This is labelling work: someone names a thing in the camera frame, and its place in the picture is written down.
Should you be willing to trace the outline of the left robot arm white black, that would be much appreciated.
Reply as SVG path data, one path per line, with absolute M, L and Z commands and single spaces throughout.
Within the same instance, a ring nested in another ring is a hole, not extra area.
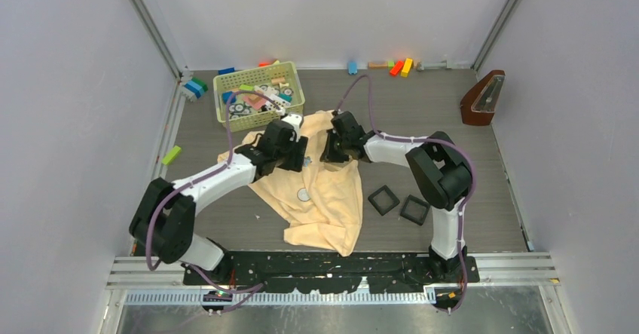
M 228 157 L 185 179 L 152 180 L 130 223 L 129 233 L 145 250 L 149 269 L 183 262 L 202 269 L 211 283 L 231 274 L 225 250 L 194 232 L 196 216 L 226 194 L 272 174 L 276 169 L 301 171 L 308 139 L 304 119 L 288 114 L 269 123 L 255 144 L 232 148 Z

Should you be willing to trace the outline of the peach cloth garment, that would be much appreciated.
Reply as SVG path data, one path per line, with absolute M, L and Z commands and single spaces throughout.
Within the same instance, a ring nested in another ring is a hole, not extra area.
M 308 138 L 305 157 L 312 162 L 301 172 L 276 168 L 249 187 L 289 223 L 283 232 L 286 243 L 349 256 L 362 228 L 362 179 L 358 161 L 335 164 L 320 160 L 331 119 L 331 111 L 304 116 L 301 135 Z M 308 202 L 297 198 L 301 188 L 310 195 Z

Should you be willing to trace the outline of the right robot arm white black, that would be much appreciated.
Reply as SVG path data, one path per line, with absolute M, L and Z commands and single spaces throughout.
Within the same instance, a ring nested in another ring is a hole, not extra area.
M 433 238 L 429 246 L 430 271 L 450 281 L 465 262 L 464 213 L 475 188 L 469 159 L 442 132 L 426 137 L 365 132 L 350 112 L 335 112 L 322 160 L 349 160 L 395 164 L 410 169 L 419 191 L 433 210 Z

